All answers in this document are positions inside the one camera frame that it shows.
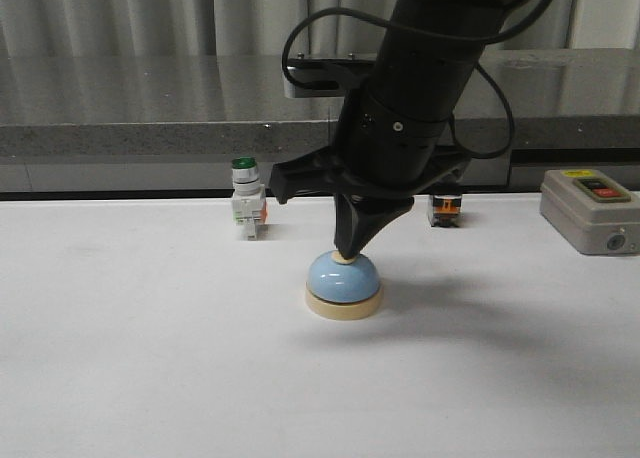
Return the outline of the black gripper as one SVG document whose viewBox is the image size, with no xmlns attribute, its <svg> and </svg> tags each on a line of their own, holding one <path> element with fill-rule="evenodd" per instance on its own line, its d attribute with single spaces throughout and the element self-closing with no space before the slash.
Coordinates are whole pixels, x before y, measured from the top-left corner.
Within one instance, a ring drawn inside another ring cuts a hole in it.
<svg viewBox="0 0 640 458">
<path fill-rule="evenodd" d="M 336 194 L 334 244 L 343 258 L 353 259 L 411 210 L 413 195 L 447 175 L 464 173 L 470 157 L 437 144 L 447 123 L 404 117 L 366 87 L 354 89 L 346 95 L 330 144 L 275 164 L 269 188 L 281 204 L 303 192 Z"/>
</svg>

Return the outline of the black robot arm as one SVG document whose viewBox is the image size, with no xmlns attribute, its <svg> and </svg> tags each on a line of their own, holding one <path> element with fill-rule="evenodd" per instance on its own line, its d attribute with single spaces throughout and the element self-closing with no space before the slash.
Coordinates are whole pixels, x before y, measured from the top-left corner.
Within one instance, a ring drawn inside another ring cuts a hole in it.
<svg viewBox="0 0 640 458">
<path fill-rule="evenodd" d="M 455 106 L 484 49 L 526 30 L 551 1 L 397 0 L 389 19 L 360 13 L 385 29 L 373 62 L 323 59 L 324 79 L 292 79 L 345 100 L 329 145 L 273 167 L 277 201 L 331 194 L 334 243 L 352 259 L 419 192 L 454 187 L 477 152 L 440 137 L 454 128 Z"/>
</svg>

